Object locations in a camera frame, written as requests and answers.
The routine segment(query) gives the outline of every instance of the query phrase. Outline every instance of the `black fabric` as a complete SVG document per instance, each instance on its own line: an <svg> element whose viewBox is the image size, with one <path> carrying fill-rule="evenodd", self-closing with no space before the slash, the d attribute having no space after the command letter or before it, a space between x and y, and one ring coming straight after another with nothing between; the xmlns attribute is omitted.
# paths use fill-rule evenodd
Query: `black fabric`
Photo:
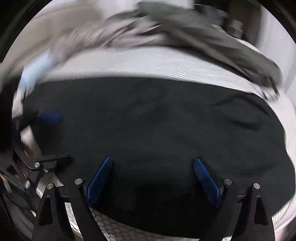
<svg viewBox="0 0 296 241"><path fill-rule="evenodd" d="M58 125L32 127L43 154L74 158L61 181L112 157L112 176L95 208L145 231L199 238L209 227L217 209L195 177L198 156L221 179L242 187L259 183L271 214L295 192L283 127L254 94L106 77L41 84L25 104L63 116Z"/></svg>

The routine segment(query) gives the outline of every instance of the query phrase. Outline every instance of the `round metal bolt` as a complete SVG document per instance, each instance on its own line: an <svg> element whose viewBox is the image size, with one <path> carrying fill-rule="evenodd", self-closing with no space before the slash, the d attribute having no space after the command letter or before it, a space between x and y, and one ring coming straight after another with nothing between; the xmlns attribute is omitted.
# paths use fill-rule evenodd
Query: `round metal bolt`
<svg viewBox="0 0 296 241"><path fill-rule="evenodd" d="M227 184L227 185L231 185L231 184L232 184L232 180L229 179L229 178L226 178L226 179L224 180L224 182L225 182L225 184Z"/></svg>
<svg viewBox="0 0 296 241"><path fill-rule="evenodd" d="M31 186L31 183L29 180L26 180L25 182L25 188L28 189Z"/></svg>
<svg viewBox="0 0 296 241"><path fill-rule="evenodd" d="M52 189L54 187L54 185L52 183L50 183L46 187L47 187L47 189Z"/></svg>
<svg viewBox="0 0 296 241"><path fill-rule="evenodd" d="M81 184L82 183L82 179L81 178L77 178L76 180L75 180L75 184L76 185L79 185L79 184Z"/></svg>
<svg viewBox="0 0 296 241"><path fill-rule="evenodd" d="M258 183L254 183L253 186L254 186L254 188L256 188L256 189L259 189L259 188L260 188L260 185L259 185Z"/></svg>

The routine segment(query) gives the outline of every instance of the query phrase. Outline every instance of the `striped white fabric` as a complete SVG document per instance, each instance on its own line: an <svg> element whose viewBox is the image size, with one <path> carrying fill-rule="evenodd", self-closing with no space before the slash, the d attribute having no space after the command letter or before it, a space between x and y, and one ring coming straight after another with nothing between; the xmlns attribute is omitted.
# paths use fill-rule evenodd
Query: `striped white fabric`
<svg viewBox="0 0 296 241"><path fill-rule="evenodd" d="M122 50L101 48L81 52L72 57L65 65L58 66L51 71L44 78L44 81L75 81L75 79L104 76L156 77L177 81L192 81L254 93L262 98L262 90L258 85L183 50L168 47L138 47ZM285 129L287 153L292 162L295 163L296 115L290 99L282 89L279 92L279 99L277 101L269 101L268 104L277 114ZM40 184L39 192L41 195L45 189L45 184L48 182L47 180L43 182L44 184ZM79 233L70 205L66 206L71 226ZM191 240L151 234L118 223L97 211L92 210L92 213L106 238L111 241ZM275 233L283 229L295 216L296 196L294 195L272 217Z"/></svg>

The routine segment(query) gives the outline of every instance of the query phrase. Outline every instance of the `beige fabric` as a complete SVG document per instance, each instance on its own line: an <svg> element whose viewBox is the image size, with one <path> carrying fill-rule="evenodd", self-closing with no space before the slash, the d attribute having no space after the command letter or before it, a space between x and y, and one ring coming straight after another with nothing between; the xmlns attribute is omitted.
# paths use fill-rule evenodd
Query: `beige fabric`
<svg viewBox="0 0 296 241"><path fill-rule="evenodd" d="M21 69L61 35L87 22L102 21L92 4L69 3L49 12L37 14L21 31L8 51L1 68L17 61L14 70Z"/></svg>

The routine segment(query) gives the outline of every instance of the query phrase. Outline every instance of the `crumpled gray cloth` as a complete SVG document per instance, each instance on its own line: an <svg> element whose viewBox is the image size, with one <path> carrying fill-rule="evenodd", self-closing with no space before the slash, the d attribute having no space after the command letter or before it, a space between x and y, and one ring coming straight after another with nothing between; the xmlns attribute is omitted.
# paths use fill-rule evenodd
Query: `crumpled gray cloth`
<svg viewBox="0 0 296 241"><path fill-rule="evenodd" d="M88 47L165 45L190 47L236 69L260 86L281 84L279 67L265 56L218 31L199 12L165 3L138 3L138 10L114 15L62 36L51 47L58 62Z"/></svg>

